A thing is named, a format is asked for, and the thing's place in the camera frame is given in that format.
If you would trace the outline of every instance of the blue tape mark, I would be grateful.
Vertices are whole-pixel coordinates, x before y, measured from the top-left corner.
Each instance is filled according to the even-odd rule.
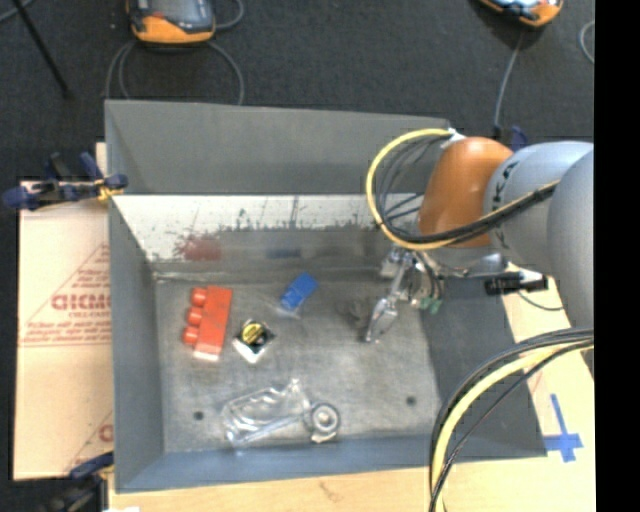
[[[576,455],[573,450],[583,448],[584,445],[578,434],[569,434],[567,431],[567,425],[564,422],[564,417],[560,410],[560,402],[558,402],[558,397],[555,394],[551,394],[551,403],[558,418],[558,423],[560,424],[561,434],[544,436],[545,447],[547,451],[558,450],[560,455],[562,455],[563,462],[573,462],[576,460]]]

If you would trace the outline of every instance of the yellow cable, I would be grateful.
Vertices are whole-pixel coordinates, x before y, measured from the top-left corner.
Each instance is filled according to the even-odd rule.
[[[419,242],[418,243],[418,242],[409,242],[395,235],[389,229],[389,227],[384,223],[382,219],[382,215],[380,215],[380,212],[378,212],[378,209],[376,207],[376,196],[375,196],[375,191],[373,189],[374,188],[373,179],[375,177],[376,171],[378,170],[378,167],[380,166],[380,163],[382,162],[382,160],[384,160],[387,157],[387,155],[391,153],[391,151],[393,151],[395,148],[397,148],[400,144],[403,144],[410,140],[419,139],[421,137],[442,137],[445,135],[453,135],[453,132],[449,130],[443,130],[440,128],[425,128],[422,130],[415,130],[409,133],[405,133],[404,135],[401,135],[400,137],[397,137],[396,139],[392,140],[389,144],[387,144],[384,148],[382,148],[382,150],[376,155],[376,157],[371,162],[371,165],[369,166],[369,171],[367,172],[367,179],[365,182],[365,192],[367,195],[367,204],[369,206],[369,210],[371,211],[371,214],[373,215],[373,218],[376,224],[380,226],[380,229],[387,236],[387,238],[395,242],[400,247],[404,247],[405,249],[410,249],[413,251],[425,251],[429,249],[437,249],[439,247],[444,247],[446,245],[449,245],[455,242],[456,238],[440,240],[438,242]],[[533,192],[530,192],[529,194],[525,194],[524,196],[516,199],[515,201],[505,204],[502,207],[492,211],[491,213],[488,213],[487,215],[480,217],[478,221],[484,221],[492,217],[495,217],[505,209],[513,206],[515,203],[527,200],[531,196],[537,193],[546,192],[550,188],[555,187],[559,182],[560,180],[556,180],[551,183],[547,183],[546,185],[540,187],[539,189]]]
[[[440,430],[440,434],[438,435],[438,440],[436,442],[434,448],[434,454],[432,457],[432,465],[431,465],[431,485],[435,486],[438,478],[440,478],[440,474],[442,473],[442,469],[444,467],[444,461],[447,453],[447,446],[449,445],[449,440],[453,431],[464,415],[464,413],[469,409],[471,404],[486,390],[488,390],[494,384],[500,382],[505,379],[509,375],[516,373],[520,370],[523,370],[528,367],[532,367],[541,363],[550,355],[554,354],[558,350],[566,348],[572,344],[578,342],[567,342],[561,345],[556,345],[553,348],[551,347],[542,347],[538,349],[531,349],[533,353],[527,354],[511,363],[507,363],[504,366],[501,366],[497,370],[491,372],[490,374],[483,377],[477,384],[475,384],[467,393],[460,399],[460,401],[451,409],[447,420],[443,423],[442,429]],[[442,501],[442,494],[438,498],[438,502],[436,503],[436,512],[443,512],[444,504]]]

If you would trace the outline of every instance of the clamp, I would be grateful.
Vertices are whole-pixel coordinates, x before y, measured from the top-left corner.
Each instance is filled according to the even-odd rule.
[[[84,152],[80,163],[88,180],[79,183],[64,183],[62,176],[70,171],[59,153],[53,153],[44,168],[45,179],[29,187],[18,186],[2,194],[5,206],[14,210],[37,210],[45,206],[76,202],[82,199],[97,198],[106,202],[114,194],[121,194],[129,184],[124,174],[105,177],[94,158]]]
[[[73,468],[69,480],[75,485],[54,496],[38,510],[47,512],[102,512],[109,507],[107,479],[104,475],[113,466],[113,452],[103,453]]]

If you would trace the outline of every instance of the black cable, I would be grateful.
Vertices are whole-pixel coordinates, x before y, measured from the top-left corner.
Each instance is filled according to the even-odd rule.
[[[385,225],[390,226],[391,221],[394,220],[394,218],[396,218],[396,217],[389,216],[389,214],[392,211],[396,210],[400,206],[406,204],[407,202],[421,195],[421,194],[415,194],[413,197],[407,198],[401,201],[400,203],[392,206],[389,209],[387,209],[386,207],[387,196],[391,192],[391,189],[394,187],[397,181],[401,179],[410,169],[408,166],[405,165],[407,163],[407,160],[413,157],[413,160],[411,161],[411,163],[415,163],[419,161],[435,143],[450,137],[451,135],[447,135],[445,137],[436,137],[436,138],[430,137],[427,139],[417,139],[414,141],[410,141],[408,146],[406,146],[401,151],[397,151],[390,158],[390,162],[388,163],[387,168],[382,173],[379,189],[378,189],[378,181],[374,177],[374,190],[376,191],[376,208],[380,212],[380,216]],[[399,235],[400,237],[411,236],[411,234],[408,231],[402,228],[398,228],[394,226],[393,229],[395,230],[395,234]]]
[[[568,354],[570,352],[574,352],[576,350],[584,350],[585,348],[593,347],[593,339],[590,341],[586,341],[585,343],[581,343],[578,345],[573,345],[571,347],[566,347],[558,350],[557,352],[551,354],[546,359],[535,365],[533,368],[529,369],[527,372],[522,374],[509,388],[507,388],[504,392],[500,394],[500,396],[491,404],[491,406],[485,411],[485,413],[476,420],[476,422],[469,428],[469,430],[460,438],[460,441],[455,445],[454,449],[451,451],[445,464],[443,465],[442,472],[438,477],[436,484],[433,486],[431,491],[431,503],[429,505],[429,512],[434,512],[436,503],[442,493],[444,488],[444,483],[453,467],[453,464],[456,458],[460,455],[462,448],[470,438],[471,434],[482,424],[484,421],[493,413],[493,411],[508,397],[510,396],[518,387],[520,387],[524,382],[526,382],[531,376],[538,373],[549,363],[553,362],[555,359]]]
[[[542,304],[538,304],[537,302],[535,302],[535,301],[531,300],[529,297],[527,297],[521,291],[518,292],[518,295],[526,303],[531,304],[532,306],[534,306],[534,307],[536,307],[538,309],[541,309],[543,311],[562,311],[564,309],[564,306],[549,307],[549,306],[543,306]]]
[[[15,6],[16,12],[18,13],[25,27],[27,28],[27,31],[29,32],[31,39],[35,43],[36,47],[38,48],[38,51],[40,52],[40,55],[42,55],[42,58],[47,64],[47,67],[53,74],[53,77],[55,78],[56,82],[58,83],[58,86],[60,87],[60,90],[62,92],[62,97],[65,99],[73,99],[73,92],[67,85],[67,82],[62,76],[62,73],[58,69],[58,66],[56,65],[55,60],[51,56],[51,53],[49,52],[47,45],[42,40],[42,37],[40,36],[40,33],[36,29],[35,24],[33,23],[33,21],[31,21],[31,16],[27,12],[27,9],[25,8],[24,4],[20,0],[12,0],[12,1]]]
[[[436,271],[429,265],[429,262],[425,258],[424,254],[420,251],[416,251],[415,255],[420,260],[422,265],[425,268],[425,271],[429,275],[429,281],[431,282],[432,292],[431,296],[435,300],[442,300],[444,297],[444,288],[442,286],[442,281],[436,275]]]
[[[480,378],[487,372],[494,371],[496,367],[499,367],[507,362],[519,357],[521,354],[538,348],[553,347],[561,345],[563,343],[584,341],[587,338],[593,337],[593,329],[588,328],[568,328],[559,331],[553,331],[539,336],[534,336],[524,340],[517,345],[508,347],[505,350],[495,354],[484,362],[480,363],[476,368],[467,374],[462,379],[460,384],[454,389],[449,397],[443,402],[438,416],[434,422],[434,430],[432,433],[432,446],[431,453],[435,450],[435,442],[440,434],[440,429],[444,422],[449,417],[449,414],[453,407],[458,403],[460,398],[471,388]]]
[[[420,211],[420,206],[415,206],[413,208],[409,208],[408,210],[403,210],[401,212],[395,213],[393,215],[389,215],[389,212],[386,213],[386,219],[391,222],[392,220],[399,219],[401,217],[406,217],[407,215],[411,215],[412,213],[416,213]]]
[[[408,168],[402,167],[406,160],[410,156],[414,155],[417,149],[426,151],[431,144],[441,140],[442,138],[443,137],[428,138],[426,140],[426,146],[423,146],[425,144],[424,139],[410,141],[409,145],[396,152],[390,158],[390,163],[384,170],[382,170],[381,178],[378,178],[375,175],[373,177],[373,190],[375,194],[376,208],[380,214],[381,221],[393,235],[401,238],[405,242],[415,244],[445,242],[444,246],[465,242],[487,233],[499,224],[519,215],[524,210],[545,201],[555,190],[556,184],[550,183],[512,201],[511,203],[506,204],[502,208],[493,211],[485,217],[464,226],[459,226],[457,228],[431,235],[411,235],[406,230],[393,226],[393,224],[389,222],[386,213],[386,198],[399,177],[402,176],[403,173],[407,172]]]

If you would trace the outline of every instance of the clear plastic bag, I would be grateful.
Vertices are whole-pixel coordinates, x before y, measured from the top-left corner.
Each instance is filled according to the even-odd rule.
[[[222,409],[227,440],[236,448],[272,436],[289,425],[302,424],[320,443],[337,434],[340,417],[332,405],[311,404],[298,379],[284,388],[269,387],[231,400]]]

